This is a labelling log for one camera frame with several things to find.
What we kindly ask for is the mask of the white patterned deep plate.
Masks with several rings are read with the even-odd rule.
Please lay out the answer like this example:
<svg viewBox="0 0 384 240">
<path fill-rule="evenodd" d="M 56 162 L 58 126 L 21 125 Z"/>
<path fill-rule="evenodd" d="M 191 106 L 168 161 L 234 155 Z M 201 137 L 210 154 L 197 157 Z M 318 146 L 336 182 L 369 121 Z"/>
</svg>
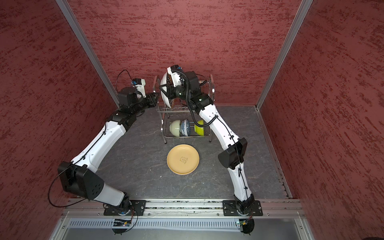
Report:
<svg viewBox="0 0 384 240">
<path fill-rule="evenodd" d="M 172 108 L 173 106 L 173 100 L 170 100 L 169 98 L 169 87 L 173 86 L 172 84 L 172 79 L 170 78 L 170 75 L 168 73 L 165 73 L 160 81 L 160 91 L 161 91 L 161 96 L 163 99 L 163 102 L 168 108 Z"/>
</svg>

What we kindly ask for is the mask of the steel two-tier dish rack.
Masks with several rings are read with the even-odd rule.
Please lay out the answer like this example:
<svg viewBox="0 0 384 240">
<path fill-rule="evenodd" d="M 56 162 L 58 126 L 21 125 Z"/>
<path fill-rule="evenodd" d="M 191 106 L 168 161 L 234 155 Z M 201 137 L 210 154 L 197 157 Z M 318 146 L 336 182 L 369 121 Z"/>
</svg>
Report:
<svg viewBox="0 0 384 240">
<path fill-rule="evenodd" d="M 165 102 L 162 100 L 161 91 L 160 91 L 160 83 L 162 80 L 162 76 L 156 75 L 153 80 L 153 92 L 159 93 L 159 101 L 158 105 L 156 107 L 157 113 L 160 115 L 161 119 L 161 134 L 163 138 L 164 144 L 168 143 L 168 139 L 172 138 L 206 138 L 209 143 L 213 140 L 213 132 L 209 127 L 204 128 L 204 135 L 200 136 L 198 133 L 195 132 L 194 128 L 194 121 L 191 117 L 191 114 L 187 108 L 187 104 L 185 101 L 182 101 L 180 99 L 173 100 L 173 103 L 171 104 L 172 107 L 169 108 Z M 205 80 L 207 80 L 207 83 L 202 86 L 202 91 L 204 93 L 207 93 L 210 98 L 214 101 L 215 100 L 215 84 L 214 84 L 214 77 L 211 74 L 208 78 L 202 77 L 199 79 L 199 83 L 203 83 Z M 187 119 L 190 122 L 190 135 L 184 136 L 180 134 L 179 137 L 174 136 L 171 133 L 170 127 L 171 124 L 176 120 L 185 120 Z"/>
</svg>

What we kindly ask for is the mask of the yellow bear plate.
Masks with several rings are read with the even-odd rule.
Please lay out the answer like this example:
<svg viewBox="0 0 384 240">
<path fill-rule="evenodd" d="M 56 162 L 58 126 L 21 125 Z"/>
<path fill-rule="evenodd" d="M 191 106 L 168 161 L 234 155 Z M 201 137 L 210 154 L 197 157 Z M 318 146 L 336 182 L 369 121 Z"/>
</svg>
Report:
<svg viewBox="0 0 384 240">
<path fill-rule="evenodd" d="M 191 145 L 181 144 L 173 147 L 167 155 L 169 169 L 177 175 L 188 175 L 198 167 L 200 155 Z"/>
</svg>

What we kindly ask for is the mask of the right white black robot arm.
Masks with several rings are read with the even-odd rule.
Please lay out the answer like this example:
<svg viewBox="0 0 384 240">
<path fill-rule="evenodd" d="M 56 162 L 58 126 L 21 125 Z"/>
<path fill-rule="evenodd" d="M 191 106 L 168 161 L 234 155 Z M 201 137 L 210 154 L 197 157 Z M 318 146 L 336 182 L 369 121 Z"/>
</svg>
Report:
<svg viewBox="0 0 384 240">
<path fill-rule="evenodd" d="M 229 171 L 233 186 L 237 212 L 242 216 L 252 213 L 255 203 L 244 171 L 244 155 L 248 142 L 236 135 L 221 117 L 214 100 L 201 89 L 194 71 L 184 72 L 179 66 L 167 68 L 159 85 L 162 99 L 170 107 L 171 101 L 181 99 L 186 102 L 192 119 L 195 114 L 204 121 L 198 127 L 209 127 L 218 138 L 223 152 L 218 155 L 220 163 Z"/>
</svg>

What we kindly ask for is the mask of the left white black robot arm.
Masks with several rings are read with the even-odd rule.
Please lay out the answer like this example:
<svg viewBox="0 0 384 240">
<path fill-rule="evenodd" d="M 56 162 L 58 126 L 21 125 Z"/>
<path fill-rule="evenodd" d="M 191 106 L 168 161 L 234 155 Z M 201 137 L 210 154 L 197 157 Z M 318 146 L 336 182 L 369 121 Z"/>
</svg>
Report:
<svg viewBox="0 0 384 240">
<path fill-rule="evenodd" d="M 133 213 L 129 195 L 105 183 L 97 175 L 100 164 L 114 144 L 131 128 L 138 115 L 157 106 L 158 93 L 146 94 L 144 87 L 126 87 L 118 93 L 119 108 L 108 117 L 101 131 L 70 162 L 58 167 L 58 178 L 67 193 L 105 204 L 115 214 Z"/>
</svg>

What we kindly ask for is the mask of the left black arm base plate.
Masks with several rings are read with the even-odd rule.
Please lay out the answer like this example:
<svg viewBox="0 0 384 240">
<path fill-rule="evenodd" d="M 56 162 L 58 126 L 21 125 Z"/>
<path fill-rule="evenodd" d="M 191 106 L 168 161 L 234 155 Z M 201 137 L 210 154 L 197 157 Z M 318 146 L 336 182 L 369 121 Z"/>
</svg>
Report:
<svg viewBox="0 0 384 240">
<path fill-rule="evenodd" d="M 146 208 L 146 200 L 130 200 L 127 209 L 104 204 L 104 216 L 129 217 L 132 215 L 142 216 Z"/>
</svg>

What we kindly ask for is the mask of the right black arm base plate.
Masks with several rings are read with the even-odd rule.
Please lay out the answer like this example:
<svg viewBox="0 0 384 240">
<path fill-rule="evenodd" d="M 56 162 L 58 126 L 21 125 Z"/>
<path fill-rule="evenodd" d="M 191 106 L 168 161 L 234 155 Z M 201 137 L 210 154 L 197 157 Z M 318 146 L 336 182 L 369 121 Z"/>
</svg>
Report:
<svg viewBox="0 0 384 240">
<path fill-rule="evenodd" d="M 251 201 L 240 203 L 235 200 L 223 201 L 224 216 L 240 216 L 240 217 L 261 217 L 263 209 L 260 201 Z"/>
</svg>

